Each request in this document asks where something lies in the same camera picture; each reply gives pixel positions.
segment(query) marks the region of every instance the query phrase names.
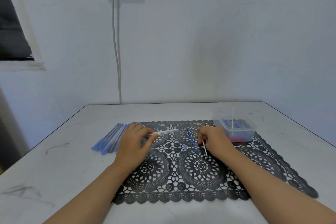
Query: hand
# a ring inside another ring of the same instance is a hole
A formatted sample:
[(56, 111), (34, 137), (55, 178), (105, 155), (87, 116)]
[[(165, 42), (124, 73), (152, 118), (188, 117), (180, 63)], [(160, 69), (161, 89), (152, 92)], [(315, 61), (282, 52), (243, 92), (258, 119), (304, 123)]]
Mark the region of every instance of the hand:
[(222, 160), (223, 156), (236, 150), (221, 128), (202, 127), (198, 131), (198, 144), (202, 144), (204, 140), (205, 147), (216, 158)]
[(131, 173), (143, 162), (153, 142), (159, 136), (157, 134), (150, 136), (145, 145), (141, 146), (144, 136), (153, 132), (151, 128), (131, 123), (121, 135), (117, 155), (113, 163), (122, 166)]

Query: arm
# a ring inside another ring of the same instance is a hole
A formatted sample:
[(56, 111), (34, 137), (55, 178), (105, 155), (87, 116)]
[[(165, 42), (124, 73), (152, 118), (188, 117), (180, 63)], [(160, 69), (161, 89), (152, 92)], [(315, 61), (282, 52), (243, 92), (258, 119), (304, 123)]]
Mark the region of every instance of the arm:
[(269, 223), (336, 223), (336, 213), (284, 183), (237, 151), (221, 128), (199, 129), (198, 143), (239, 178)]
[(145, 159), (151, 145), (158, 136), (151, 136), (141, 147), (141, 141), (148, 133), (153, 133), (153, 130), (135, 123), (125, 129), (114, 162), (82, 192), (46, 220), (44, 224), (101, 223), (118, 188)]

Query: person's left hand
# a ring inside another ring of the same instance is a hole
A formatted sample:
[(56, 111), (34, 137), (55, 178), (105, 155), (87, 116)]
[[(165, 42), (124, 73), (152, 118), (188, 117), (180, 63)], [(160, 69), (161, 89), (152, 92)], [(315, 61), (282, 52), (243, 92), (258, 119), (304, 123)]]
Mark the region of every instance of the person's left hand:
[(145, 145), (141, 146), (144, 136), (151, 133), (154, 133), (153, 129), (131, 123), (121, 135), (114, 163), (129, 172), (136, 169), (143, 162), (153, 142), (159, 136), (157, 134), (150, 136)]

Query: forearm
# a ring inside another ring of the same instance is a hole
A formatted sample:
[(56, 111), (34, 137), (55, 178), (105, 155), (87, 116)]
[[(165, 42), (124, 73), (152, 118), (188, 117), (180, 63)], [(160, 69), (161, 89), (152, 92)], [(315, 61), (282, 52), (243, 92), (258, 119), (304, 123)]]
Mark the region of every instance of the forearm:
[(223, 161), (239, 178), (270, 223), (333, 223), (336, 213), (233, 150)]
[(115, 193), (129, 173), (129, 170), (125, 170), (120, 165), (111, 164), (44, 224), (101, 223)]

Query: tabletop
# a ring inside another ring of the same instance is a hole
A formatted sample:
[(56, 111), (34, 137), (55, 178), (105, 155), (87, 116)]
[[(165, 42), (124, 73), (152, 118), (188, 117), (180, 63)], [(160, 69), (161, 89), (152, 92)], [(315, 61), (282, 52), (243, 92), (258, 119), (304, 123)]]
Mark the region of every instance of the tabletop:
[[(118, 122), (211, 120), (234, 106), (336, 210), (336, 148), (263, 102), (88, 105), (0, 175), (1, 223), (42, 223), (103, 172), (115, 153), (91, 147)], [(104, 223), (266, 223), (251, 200), (111, 204)]]

